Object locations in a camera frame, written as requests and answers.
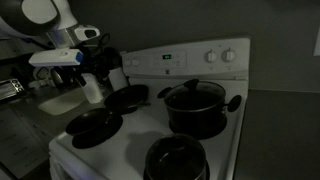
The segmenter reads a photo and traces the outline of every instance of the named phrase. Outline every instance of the cabinet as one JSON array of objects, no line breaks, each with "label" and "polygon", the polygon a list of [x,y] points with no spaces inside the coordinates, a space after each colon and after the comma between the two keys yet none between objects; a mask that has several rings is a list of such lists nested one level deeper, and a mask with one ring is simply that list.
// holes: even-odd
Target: cabinet
[{"label": "cabinet", "polygon": [[19,116],[10,108],[0,109],[0,161],[22,178],[48,157]]}]

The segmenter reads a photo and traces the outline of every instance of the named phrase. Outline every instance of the stove burner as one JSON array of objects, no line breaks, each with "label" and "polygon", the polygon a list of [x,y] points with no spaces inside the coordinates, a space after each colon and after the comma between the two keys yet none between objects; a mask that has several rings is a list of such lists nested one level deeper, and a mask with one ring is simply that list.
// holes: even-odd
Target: stove burner
[{"label": "stove burner", "polygon": [[212,128],[212,131],[209,133],[203,133],[203,132],[185,132],[183,130],[177,129],[175,127],[173,127],[169,121],[169,126],[172,132],[174,133],[184,133],[184,134],[188,134],[194,138],[196,138],[197,140],[202,140],[202,139],[209,139],[212,138],[218,134],[220,134],[225,127],[227,126],[227,117],[224,118],[223,121],[221,121],[221,123],[215,127]]},{"label": "stove burner", "polygon": [[121,116],[113,117],[108,120],[108,123],[104,123],[89,132],[74,136],[72,145],[78,149],[85,149],[101,144],[115,135],[122,126],[122,123],[123,119]]},{"label": "stove burner", "polygon": [[[143,172],[143,180],[151,180],[146,170]],[[206,163],[206,180],[210,180],[210,168],[208,161]]]}]

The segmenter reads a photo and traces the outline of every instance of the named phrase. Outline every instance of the pot lid handle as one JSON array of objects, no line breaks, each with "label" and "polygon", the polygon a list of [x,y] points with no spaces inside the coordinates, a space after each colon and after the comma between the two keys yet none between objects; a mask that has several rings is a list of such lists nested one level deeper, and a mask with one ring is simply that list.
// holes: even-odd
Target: pot lid handle
[{"label": "pot lid handle", "polygon": [[196,90],[198,83],[199,83],[199,79],[192,79],[185,82],[183,85],[184,87],[188,88],[189,91],[193,92]]}]

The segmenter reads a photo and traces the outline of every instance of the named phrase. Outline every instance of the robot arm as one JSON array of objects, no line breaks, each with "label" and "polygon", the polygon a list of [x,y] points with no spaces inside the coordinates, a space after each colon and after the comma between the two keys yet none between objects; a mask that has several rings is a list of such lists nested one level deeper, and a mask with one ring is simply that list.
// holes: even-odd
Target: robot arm
[{"label": "robot arm", "polygon": [[79,65],[75,47],[100,35],[93,26],[79,25],[67,0],[1,0],[0,39],[27,38],[46,33],[55,50],[36,52],[33,66]]}]

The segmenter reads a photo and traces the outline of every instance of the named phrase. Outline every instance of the pot handle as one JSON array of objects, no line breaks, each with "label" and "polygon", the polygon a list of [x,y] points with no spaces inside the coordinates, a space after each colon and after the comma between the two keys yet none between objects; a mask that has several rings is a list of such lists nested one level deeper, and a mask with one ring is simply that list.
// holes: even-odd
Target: pot handle
[{"label": "pot handle", "polygon": [[228,106],[228,111],[229,112],[234,112],[238,109],[238,107],[241,104],[242,97],[240,95],[234,96],[229,104],[226,104]]},{"label": "pot handle", "polygon": [[164,98],[164,96],[169,92],[169,91],[171,91],[171,87],[167,87],[167,88],[165,88],[165,89],[163,89],[162,91],[160,91],[159,92],[159,94],[158,94],[158,98],[160,99],[160,98]]},{"label": "pot handle", "polygon": [[199,79],[191,79],[185,82],[183,85],[184,87],[188,88],[190,92],[194,92],[197,88],[198,83]]}]

